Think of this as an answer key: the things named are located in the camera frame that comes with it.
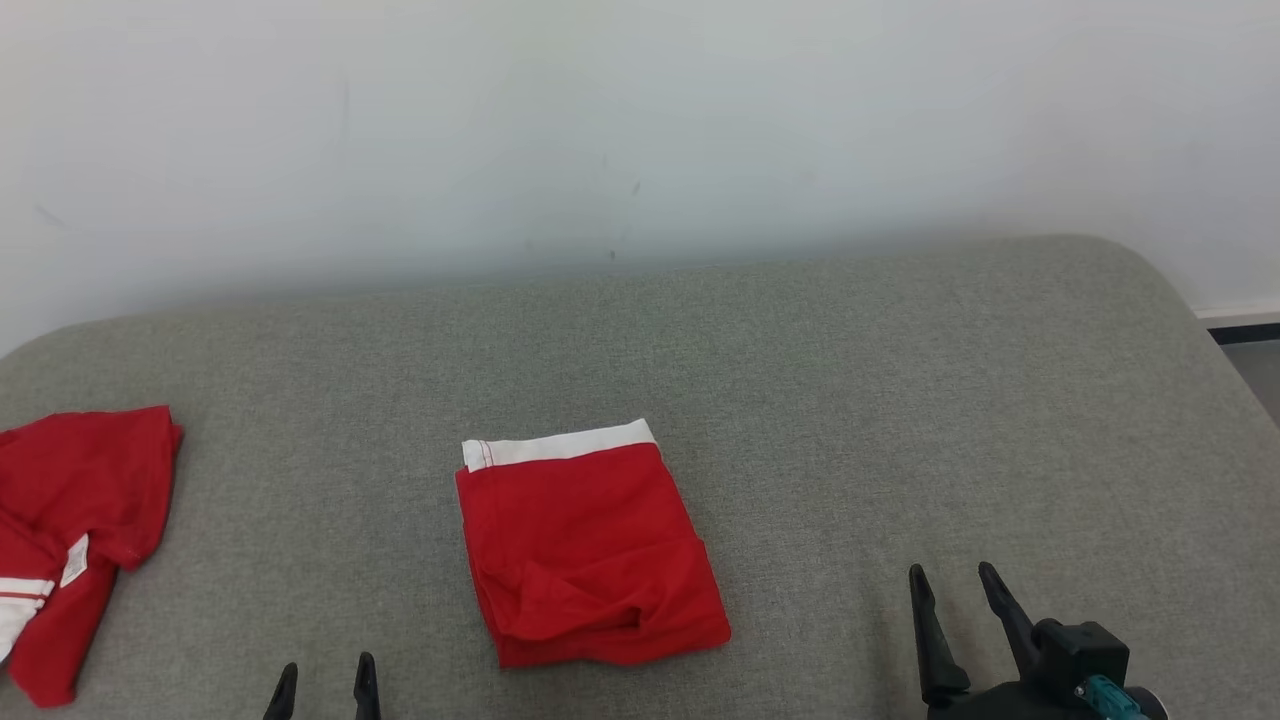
white sleeve stripe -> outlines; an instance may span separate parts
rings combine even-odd
[[[626,425],[566,433],[538,439],[468,439],[462,443],[462,460],[475,473],[494,465],[516,465],[532,460],[566,460],[627,445],[652,443],[653,433],[644,418]]]
[[[6,602],[0,602],[0,662],[9,657],[9,651],[13,650],[13,643],[18,642],[22,629],[40,610],[36,602],[24,598],[6,598]]]
[[[47,597],[54,592],[52,580],[28,580],[24,578],[0,578],[0,593],[35,594]]]

gray couch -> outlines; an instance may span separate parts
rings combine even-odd
[[[1276,717],[1280,433],[1170,286],[1078,237],[424,290],[93,323],[0,361],[0,427],[172,405],[168,534],[76,705],[0,716],[908,717],[922,562],[978,688],[1014,676],[975,566],[1093,619],[1175,717]],[[735,635],[498,671],[453,473],[468,437],[646,418]]]

white tag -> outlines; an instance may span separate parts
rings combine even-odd
[[[88,534],[76,541],[76,544],[67,551],[67,568],[63,569],[63,582],[58,587],[65,588],[76,578],[88,570]]]

